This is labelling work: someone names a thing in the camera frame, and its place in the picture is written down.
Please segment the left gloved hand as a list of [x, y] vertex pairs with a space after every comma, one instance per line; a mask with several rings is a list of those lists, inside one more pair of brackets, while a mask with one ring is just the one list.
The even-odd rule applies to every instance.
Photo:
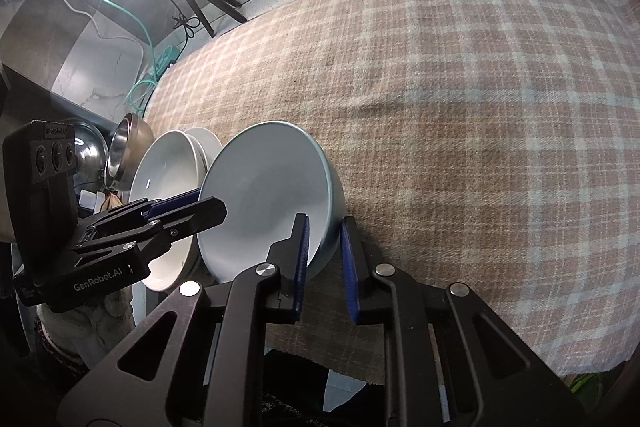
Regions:
[[97, 303], [62, 313], [41, 303], [37, 314], [52, 346], [93, 369], [134, 329], [131, 300], [132, 287], [127, 286]]

